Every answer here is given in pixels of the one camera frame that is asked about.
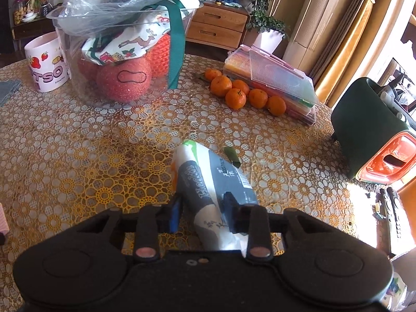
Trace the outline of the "grey folded cloth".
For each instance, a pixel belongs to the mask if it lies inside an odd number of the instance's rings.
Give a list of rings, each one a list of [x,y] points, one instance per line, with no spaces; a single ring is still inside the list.
[[[0,106],[3,106],[11,96],[19,90],[22,82],[20,80],[7,80],[0,82]]]

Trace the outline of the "white strawberry mug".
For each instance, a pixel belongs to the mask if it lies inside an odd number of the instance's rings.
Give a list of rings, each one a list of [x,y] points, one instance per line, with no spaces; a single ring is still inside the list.
[[[68,68],[56,32],[35,38],[25,45],[24,50],[38,92],[53,91],[69,81]]]

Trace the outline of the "patterned tissue pack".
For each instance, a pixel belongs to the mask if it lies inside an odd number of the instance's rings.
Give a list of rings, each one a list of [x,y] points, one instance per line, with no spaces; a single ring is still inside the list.
[[[190,139],[176,147],[171,170],[175,192],[182,196],[202,246],[208,251],[239,250],[246,254],[248,236],[230,230],[223,205],[227,192],[239,205],[258,204],[242,171]]]

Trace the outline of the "stack of colourful folders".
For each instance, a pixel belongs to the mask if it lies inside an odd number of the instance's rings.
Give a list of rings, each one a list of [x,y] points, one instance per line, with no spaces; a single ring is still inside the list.
[[[286,113],[307,125],[317,121],[319,100],[310,77],[280,58],[252,45],[240,45],[229,53],[224,73],[262,89],[269,96],[280,96]]]

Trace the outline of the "standing air conditioner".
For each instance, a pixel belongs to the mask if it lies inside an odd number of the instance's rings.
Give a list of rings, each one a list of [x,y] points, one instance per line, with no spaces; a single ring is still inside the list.
[[[353,0],[305,0],[283,59],[308,76],[325,62],[331,38]]]

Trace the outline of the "black remote control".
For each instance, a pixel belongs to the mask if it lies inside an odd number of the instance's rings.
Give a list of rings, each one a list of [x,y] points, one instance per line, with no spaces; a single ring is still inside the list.
[[[378,201],[381,205],[381,220],[385,227],[383,235],[387,253],[390,257],[393,257],[401,252],[400,244],[402,242],[398,193],[392,187],[380,189]]]

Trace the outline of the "small pink card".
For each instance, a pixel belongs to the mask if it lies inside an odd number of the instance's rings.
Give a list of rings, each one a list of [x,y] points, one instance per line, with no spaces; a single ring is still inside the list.
[[[0,233],[5,237],[10,231],[9,224],[4,213],[4,208],[0,204]]]

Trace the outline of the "wooden drawer cabinet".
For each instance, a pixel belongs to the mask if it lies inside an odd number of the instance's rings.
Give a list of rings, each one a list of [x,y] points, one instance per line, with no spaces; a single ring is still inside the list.
[[[244,40],[249,13],[244,7],[204,2],[187,30],[188,42],[235,50]]]

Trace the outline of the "yellow curtain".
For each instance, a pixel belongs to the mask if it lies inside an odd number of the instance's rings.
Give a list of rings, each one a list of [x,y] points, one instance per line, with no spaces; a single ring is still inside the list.
[[[394,57],[415,0],[351,0],[310,76],[318,99],[335,106],[359,77],[379,79]]]

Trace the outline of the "clear container with plastic bag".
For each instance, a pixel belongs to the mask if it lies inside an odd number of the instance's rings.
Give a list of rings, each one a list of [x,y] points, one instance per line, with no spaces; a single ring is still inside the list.
[[[64,0],[49,14],[74,93],[86,104],[149,103],[178,86],[200,0]]]

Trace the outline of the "orange tangerine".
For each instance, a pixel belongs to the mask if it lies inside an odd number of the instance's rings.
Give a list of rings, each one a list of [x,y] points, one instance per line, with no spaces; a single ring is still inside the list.
[[[211,82],[216,77],[220,77],[220,76],[222,76],[222,71],[220,71],[218,69],[208,68],[204,72],[204,79],[208,82]]]
[[[246,100],[244,91],[237,88],[230,89],[225,96],[226,105],[232,110],[243,108],[246,104]]]
[[[224,75],[215,77],[209,86],[209,91],[217,97],[224,98],[233,87],[232,81]]]
[[[286,111],[286,103],[280,96],[270,96],[266,103],[266,109],[271,115],[280,116]]]
[[[250,105],[257,109],[262,109],[267,105],[268,94],[261,89],[251,89],[248,94]]]

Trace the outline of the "orange green tissue box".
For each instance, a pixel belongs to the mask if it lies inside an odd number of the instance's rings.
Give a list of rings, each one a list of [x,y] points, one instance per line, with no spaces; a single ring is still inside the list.
[[[358,78],[335,106],[331,124],[348,160],[348,177],[391,185],[415,166],[415,130],[376,93],[380,88]]]

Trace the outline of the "tall potted plant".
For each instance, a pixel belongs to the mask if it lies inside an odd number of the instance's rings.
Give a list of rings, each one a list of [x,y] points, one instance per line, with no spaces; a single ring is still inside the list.
[[[273,54],[286,36],[286,24],[269,15],[271,0],[246,0],[250,19],[246,24],[244,45]]]

